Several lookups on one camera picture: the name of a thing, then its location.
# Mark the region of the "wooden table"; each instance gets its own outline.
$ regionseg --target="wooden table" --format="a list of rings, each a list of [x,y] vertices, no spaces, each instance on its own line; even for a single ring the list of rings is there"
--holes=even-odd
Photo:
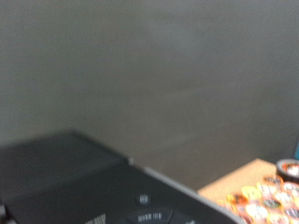
[[[275,173],[276,165],[257,159],[199,189],[198,194],[216,202],[225,199],[229,193],[240,192],[244,186],[256,187],[257,182],[263,181],[265,175]]]

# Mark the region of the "gray wall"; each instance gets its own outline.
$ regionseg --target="gray wall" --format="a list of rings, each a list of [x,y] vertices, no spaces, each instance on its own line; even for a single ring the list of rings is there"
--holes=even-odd
[[[299,131],[298,0],[2,0],[0,143],[74,127],[198,189]]]

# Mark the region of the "button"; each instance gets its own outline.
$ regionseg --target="button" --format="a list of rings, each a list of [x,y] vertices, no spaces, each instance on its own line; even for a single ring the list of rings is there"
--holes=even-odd
[[[168,224],[172,210],[166,208],[149,208],[132,213],[129,218],[135,224]]]
[[[174,211],[169,224],[199,224],[199,222],[178,211]]]
[[[141,194],[136,197],[136,203],[138,205],[148,205],[151,203],[151,197],[148,194]]]

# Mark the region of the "colorful object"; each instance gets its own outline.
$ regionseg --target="colorful object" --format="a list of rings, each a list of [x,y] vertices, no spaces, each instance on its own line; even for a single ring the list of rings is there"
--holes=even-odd
[[[267,218],[269,224],[290,224],[291,221],[286,215],[282,214],[269,214]]]
[[[246,206],[246,212],[255,222],[266,221],[268,217],[268,211],[264,207],[254,203]]]
[[[248,198],[250,201],[260,200],[263,196],[261,191],[253,186],[245,186],[241,191],[244,197]]]

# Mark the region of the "black plastic casing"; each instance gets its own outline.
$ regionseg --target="black plastic casing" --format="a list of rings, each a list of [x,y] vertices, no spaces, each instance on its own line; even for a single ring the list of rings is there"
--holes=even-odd
[[[138,203],[139,195],[149,195],[150,203]],[[73,132],[1,148],[0,197],[18,224],[134,224],[132,214],[152,209],[168,209],[172,218],[185,216],[170,224],[235,223]]]

